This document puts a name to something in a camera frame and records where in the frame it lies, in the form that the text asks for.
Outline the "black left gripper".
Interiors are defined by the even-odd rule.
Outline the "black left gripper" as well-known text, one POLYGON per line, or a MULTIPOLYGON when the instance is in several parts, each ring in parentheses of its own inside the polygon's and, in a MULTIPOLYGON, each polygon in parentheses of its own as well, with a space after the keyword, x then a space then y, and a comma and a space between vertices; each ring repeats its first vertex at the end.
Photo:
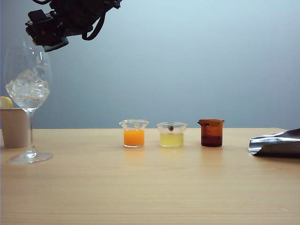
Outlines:
MULTIPOLYGON (((112 8, 120 8, 120 0, 52 0, 50 8, 55 18, 63 24, 65 36, 81 35, 83 39, 94 39, 101 31, 106 13, 112 8)), ((51 52, 68 45, 66 37, 43 46, 51 52)))

